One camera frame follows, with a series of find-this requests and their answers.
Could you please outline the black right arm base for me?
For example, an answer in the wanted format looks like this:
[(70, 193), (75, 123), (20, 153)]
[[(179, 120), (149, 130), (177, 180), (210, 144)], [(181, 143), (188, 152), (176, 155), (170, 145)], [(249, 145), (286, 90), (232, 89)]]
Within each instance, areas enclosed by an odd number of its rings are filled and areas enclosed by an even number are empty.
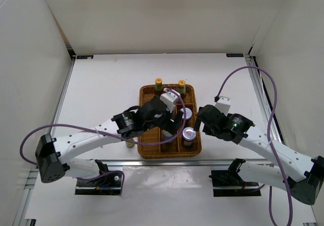
[(232, 177), (226, 170), (212, 170), (209, 178), (212, 180), (214, 197), (259, 197), (260, 185), (256, 182), (244, 182)]

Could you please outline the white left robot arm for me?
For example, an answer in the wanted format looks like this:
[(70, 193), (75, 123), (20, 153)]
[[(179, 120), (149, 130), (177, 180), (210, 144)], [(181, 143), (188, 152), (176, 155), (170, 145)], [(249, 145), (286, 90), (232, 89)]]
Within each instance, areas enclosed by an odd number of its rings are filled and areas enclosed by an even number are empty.
[(156, 127), (175, 135), (182, 122), (181, 114), (171, 118), (178, 102), (175, 94), (167, 92), (143, 106), (130, 107), (93, 128), (82, 128), (78, 133), (59, 138), (53, 138), (49, 133), (41, 136), (35, 151), (41, 181), (52, 183), (70, 176), (102, 185), (107, 167), (100, 160), (79, 159), (78, 155), (108, 144), (129, 141)]

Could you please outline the right blue label sticker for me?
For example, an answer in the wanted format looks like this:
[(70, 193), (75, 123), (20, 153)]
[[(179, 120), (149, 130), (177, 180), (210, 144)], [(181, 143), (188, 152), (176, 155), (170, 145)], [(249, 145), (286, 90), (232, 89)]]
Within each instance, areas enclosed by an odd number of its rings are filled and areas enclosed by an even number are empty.
[(228, 58), (241, 58), (241, 57), (244, 57), (244, 54), (242, 54), (242, 53), (227, 53), (226, 57), (228, 57)]

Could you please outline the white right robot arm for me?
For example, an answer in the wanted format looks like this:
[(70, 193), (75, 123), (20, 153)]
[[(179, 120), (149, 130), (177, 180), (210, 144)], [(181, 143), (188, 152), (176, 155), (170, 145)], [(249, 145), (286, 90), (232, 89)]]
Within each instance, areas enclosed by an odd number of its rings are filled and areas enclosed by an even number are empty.
[(213, 105), (200, 107), (194, 129), (203, 126), (206, 135), (250, 149), (274, 167), (255, 165), (234, 159), (227, 170), (228, 181), (235, 186), (256, 182), (290, 192), (306, 205), (314, 205), (323, 185), (323, 157), (311, 158), (277, 140), (269, 140), (253, 121), (240, 114), (224, 114)]

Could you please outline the silver-lid salt shaker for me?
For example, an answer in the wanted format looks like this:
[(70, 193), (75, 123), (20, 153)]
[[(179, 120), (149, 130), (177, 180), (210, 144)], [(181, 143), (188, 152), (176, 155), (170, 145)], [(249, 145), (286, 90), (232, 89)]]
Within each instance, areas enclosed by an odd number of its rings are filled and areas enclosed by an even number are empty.
[(166, 130), (163, 130), (162, 134), (163, 134), (163, 140), (165, 143), (171, 143), (177, 138), (177, 134), (171, 134)]

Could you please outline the aluminium table frame rail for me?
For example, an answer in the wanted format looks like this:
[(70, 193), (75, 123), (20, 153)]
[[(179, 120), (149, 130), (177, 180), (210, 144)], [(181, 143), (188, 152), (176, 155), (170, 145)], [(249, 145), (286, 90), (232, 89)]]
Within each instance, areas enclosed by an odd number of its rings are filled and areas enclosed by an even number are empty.
[[(249, 56), (248, 54), (244, 54), (246, 64), (249, 67), (257, 67), (257, 63), (255, 58)], [(264, 84), (264, 78), (268, 79), (268, 76), (265, 75), (262, 71), (255, 68), (248, 68), (248, 72), (250, 74), (250, 78), (252, 81), (252, 85), (254, 88), (254, 92), (256, 95), (256, 99), (259, 105), (259, 109), (257, 110), (256, 115), (251, 115), (252, 120), (257, 123), (257, 127), (259, 127), (264, 133), (267, 132), (267, 124), (272, 112), (272, 102), (269, 98), (268, 91)], [(285, 144), (284, 138), (281, 134), (281, 130), (277, 124), (275, 116), (271, 121), (271, 138), (277, 140)]]

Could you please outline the yellow-label small bottle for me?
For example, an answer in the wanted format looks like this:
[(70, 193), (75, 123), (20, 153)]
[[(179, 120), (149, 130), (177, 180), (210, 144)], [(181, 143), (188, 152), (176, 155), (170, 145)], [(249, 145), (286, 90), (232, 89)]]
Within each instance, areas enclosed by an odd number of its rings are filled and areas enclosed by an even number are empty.
[(132, 147), (134, 147), (134, 146), (135, 146), (135, 144), (134, 144), (134, 139), (133, 139), (133, 138), (128, 139), (128, 141), (126, 141), (126, 146), (127, 146), (128, 148), (132, 148)]

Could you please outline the blue label sticker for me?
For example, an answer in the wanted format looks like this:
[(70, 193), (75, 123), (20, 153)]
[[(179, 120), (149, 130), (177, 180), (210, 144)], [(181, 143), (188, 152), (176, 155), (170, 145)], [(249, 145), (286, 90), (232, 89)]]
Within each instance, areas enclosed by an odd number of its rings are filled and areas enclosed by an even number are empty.
[(80, 60), (90, 60), (93, 58), (94, 58), (93, 55), (77, 55), (76, 57), (76, 59), (80, 59)]
[(228, 57), (228, 58), (241, 58), (241, 57), (244, 57), (244, 54), (242, 54), (242, 53), (227, 53), (226, 57)]

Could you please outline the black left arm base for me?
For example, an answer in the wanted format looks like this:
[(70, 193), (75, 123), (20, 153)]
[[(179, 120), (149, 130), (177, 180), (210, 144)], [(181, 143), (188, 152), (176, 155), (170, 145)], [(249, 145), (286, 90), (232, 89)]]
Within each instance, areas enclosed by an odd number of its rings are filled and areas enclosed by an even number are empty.
[(125, 181), (125, 174), (121, 170), (112, 170), (102, 177), (89, 180), (77, 179), (75, 195), (121, 196)]

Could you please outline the white-lid spice jar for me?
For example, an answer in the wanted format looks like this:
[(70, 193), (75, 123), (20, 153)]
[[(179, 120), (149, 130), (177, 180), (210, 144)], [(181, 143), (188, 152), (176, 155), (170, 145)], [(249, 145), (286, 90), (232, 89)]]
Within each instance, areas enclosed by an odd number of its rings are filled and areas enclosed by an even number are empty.
[(182, 131), (182, 145), (191, 147), (196, 138), (196, 131), (192, 127), (186, 127)]
[(189, 126), (189, 122), (192, 118), (192, 110), (190, 108), (181, 108), (180, 111), (183, 113), (182, 115), (182, 121), (185, 124), (185, 127)]

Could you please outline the yellow-cap sauce bottle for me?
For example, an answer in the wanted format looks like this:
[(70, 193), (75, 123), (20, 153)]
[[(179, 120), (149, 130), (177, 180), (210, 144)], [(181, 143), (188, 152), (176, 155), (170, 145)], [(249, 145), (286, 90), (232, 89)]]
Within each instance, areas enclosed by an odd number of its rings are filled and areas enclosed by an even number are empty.
[(163, 80), (158, 77), (155, 79), (154, 95), (160, 97), (164, 93)]
[(186, 82), (185, 80), (179, 80), (178, 81), (178, 93), (181, 96), (181, 99), (183, 100), (184, 103), (186, 103)]

